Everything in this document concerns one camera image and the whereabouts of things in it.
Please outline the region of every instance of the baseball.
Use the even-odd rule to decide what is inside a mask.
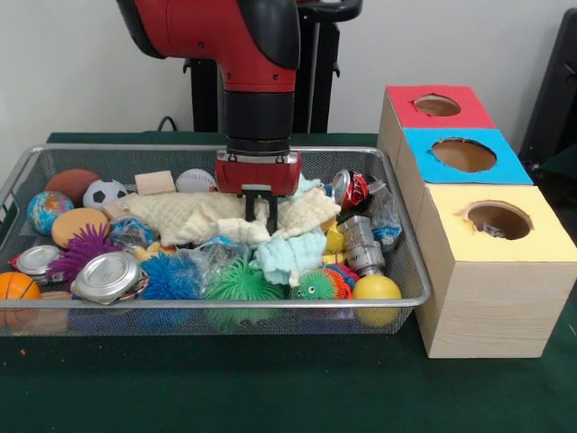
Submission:
[[[176,186],[178,192],[209,192],[214,190],[216,181],[206,171],[192,169],[179,176]]]

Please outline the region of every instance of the black stand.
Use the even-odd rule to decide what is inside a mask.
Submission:
[[[519,154],[528,165],[544,164],[577,143],[577,9],[563,18],[527,135]]]

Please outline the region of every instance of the blue box top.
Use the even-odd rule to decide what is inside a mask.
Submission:
[[[426,182],[533,185],[497,129],[405,128],[405,136]]]

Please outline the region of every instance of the spiky ball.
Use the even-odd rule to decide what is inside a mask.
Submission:
[[[330,275],[322,269],[302,275],[299,285],[291,291],[292,299],[334,299],[336,287]]]
[[[148,287],[143,299],[198,299],[202,289],[201,273],[187,255],[169,257],[164,253],[141,263],[148,274]]]
[[[89,224],[86,230],[81,228],[80,233],[69,240],[68,250],[60,253],[60,258],[50,264],[48,276],[62,272],[70,288],[70,283],[92,259],[105,253],[120,251],[121,246],[112,245],[106,238],[107,229],[106,224],[101,224],[97,230]]]
[[[209,300],[278,300],[284,299],[282,286],[264,278],[258,267],[239,259],[209,279],[205,293]],[[276,309],[208,309],[206,320],[222,333],[250,331],[263,327],[279,312]]]

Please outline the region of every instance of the red box top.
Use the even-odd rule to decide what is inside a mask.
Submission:
[[[387,86],[387,91],[405,128],[496,128],[472,88]]]

